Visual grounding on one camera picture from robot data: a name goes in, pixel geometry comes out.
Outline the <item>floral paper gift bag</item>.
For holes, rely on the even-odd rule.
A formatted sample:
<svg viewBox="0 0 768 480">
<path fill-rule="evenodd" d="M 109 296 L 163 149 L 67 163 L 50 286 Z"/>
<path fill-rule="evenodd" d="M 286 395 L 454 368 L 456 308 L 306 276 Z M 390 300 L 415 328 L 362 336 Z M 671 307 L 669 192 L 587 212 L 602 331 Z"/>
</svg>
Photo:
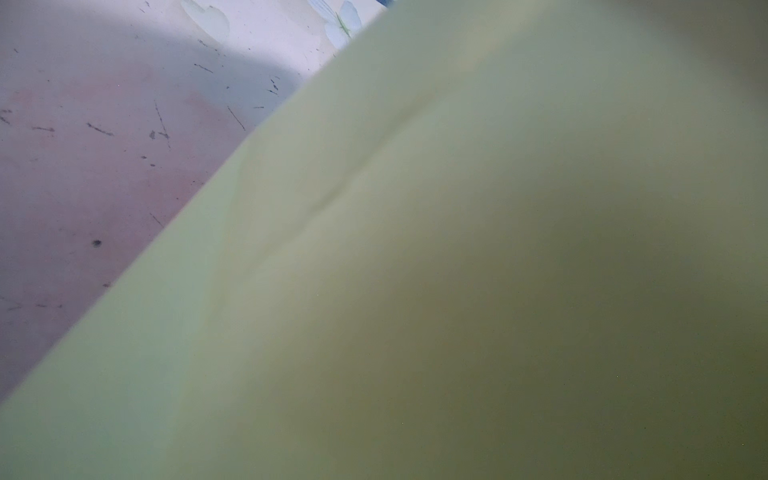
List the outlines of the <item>floral paper gift bag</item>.
<svg viewBox="0 0 768 480">
<path fill-rule="evenodd" d="M 400 1 L 2 404 L 5 479 L 763 479 L 767 5 Z"/>
</svg>

